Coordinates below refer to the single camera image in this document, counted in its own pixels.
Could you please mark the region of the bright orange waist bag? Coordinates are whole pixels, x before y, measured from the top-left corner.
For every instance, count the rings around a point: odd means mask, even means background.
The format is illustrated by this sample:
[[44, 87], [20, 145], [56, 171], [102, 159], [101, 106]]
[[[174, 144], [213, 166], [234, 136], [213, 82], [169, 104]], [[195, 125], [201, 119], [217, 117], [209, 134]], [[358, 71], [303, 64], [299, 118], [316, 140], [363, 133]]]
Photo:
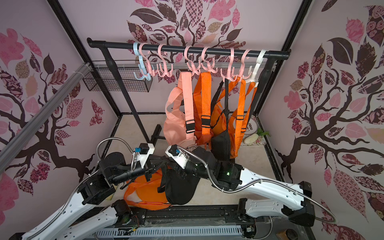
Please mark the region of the bright orange waist bag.
[[[254, 97], [257, 92], [257, 87], [255, 87], [255, 83], [250, 83], [250, 85], [247, 86], [246, 81], [238, 77], [235, 82], [229, 81], [229, 93], [238, 84], [240, 84], [238, 107], [233, 113], [230, 113], [229, 115], [229, 134], [231, 139], [230, 160], [235, 159], [238, 156], [238, 152], [246, 132], [248, 120], [250, 118], [251, 108], [246, 110], [246, 97], [250, 93], [252, 93], [252, 97]], [[225, 99], [224, 88], [225, 85], [223, 85], [222, 87], [222, 91], [219, 97], [220, 102], [215, 105], [213, 119], [211, 119], [211, 130], [214, 134], [214, 137], [220, 134], [225, 129], [226, 125], [225, 117], [219, 117], [220, 112], [225, 107], [221, 105], [221, 99]]]

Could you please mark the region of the dark orange backpack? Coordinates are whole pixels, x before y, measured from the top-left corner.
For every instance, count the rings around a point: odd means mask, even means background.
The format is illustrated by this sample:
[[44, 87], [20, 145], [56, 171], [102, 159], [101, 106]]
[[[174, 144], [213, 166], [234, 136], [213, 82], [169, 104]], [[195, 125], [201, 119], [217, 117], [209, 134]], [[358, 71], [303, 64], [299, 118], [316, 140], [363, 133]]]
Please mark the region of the dark orange backpack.
[[213, 132], [211, 130], [211, 73], [201, 73], [193, 92], [195, 136], [197, 145], [210, 149]]

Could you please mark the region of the black and orange bag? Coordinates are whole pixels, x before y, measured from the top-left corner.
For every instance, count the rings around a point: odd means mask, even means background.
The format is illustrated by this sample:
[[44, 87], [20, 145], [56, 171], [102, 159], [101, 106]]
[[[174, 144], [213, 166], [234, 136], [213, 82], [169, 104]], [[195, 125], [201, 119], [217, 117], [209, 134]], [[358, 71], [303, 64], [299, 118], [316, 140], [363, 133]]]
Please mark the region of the black and orange bag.
[[162, 178], [158, 193], [165, 193], [168, 203], [186, 205], [193, 198], [200, 178], [194, 175], [182, 177], [176, 170], [161, 166]]

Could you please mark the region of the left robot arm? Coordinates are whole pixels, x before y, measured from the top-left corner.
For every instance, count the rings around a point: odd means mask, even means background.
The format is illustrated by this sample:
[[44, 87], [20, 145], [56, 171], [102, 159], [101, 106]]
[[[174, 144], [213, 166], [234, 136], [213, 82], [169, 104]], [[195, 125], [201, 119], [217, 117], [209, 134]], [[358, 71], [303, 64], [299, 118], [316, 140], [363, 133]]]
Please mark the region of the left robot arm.
[[82, 240], [98, 230], [111, 226], [127, 215], [130, 208], [123, 200], [116, 201], [106, 210], [79, 224], [81, 216], [101, 204], [116, 192], [118, 184], [150, 178], [167, 162], [166, 157], [135, 153], [132, 168], [123, 154], [114, 152], [99, 162], [99, 169], [75, 188], [67, 202], [37, 227], [26, 233], [16, 233], [12, 240]]

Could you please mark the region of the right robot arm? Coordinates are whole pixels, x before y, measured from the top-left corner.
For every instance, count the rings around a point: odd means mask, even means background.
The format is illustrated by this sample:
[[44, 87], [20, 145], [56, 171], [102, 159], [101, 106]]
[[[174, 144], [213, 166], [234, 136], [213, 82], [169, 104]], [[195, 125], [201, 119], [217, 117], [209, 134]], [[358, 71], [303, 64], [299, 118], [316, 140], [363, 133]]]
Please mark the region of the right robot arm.
[[252, 218], [285, 217], [290, 222], [312, 227], [315, 207], [311, 202], [311, 184], [305, 181], [288, 184], [258, 175], [232, 162], [218, 161], [211, 152], [196, 148], [190, 152], [178, 145], [167, 148], [166, 154], [187, 174], [207, 179], [212, 187], [225, 194], [247, 192], [264, 200], [242, 199], [240, 212]]

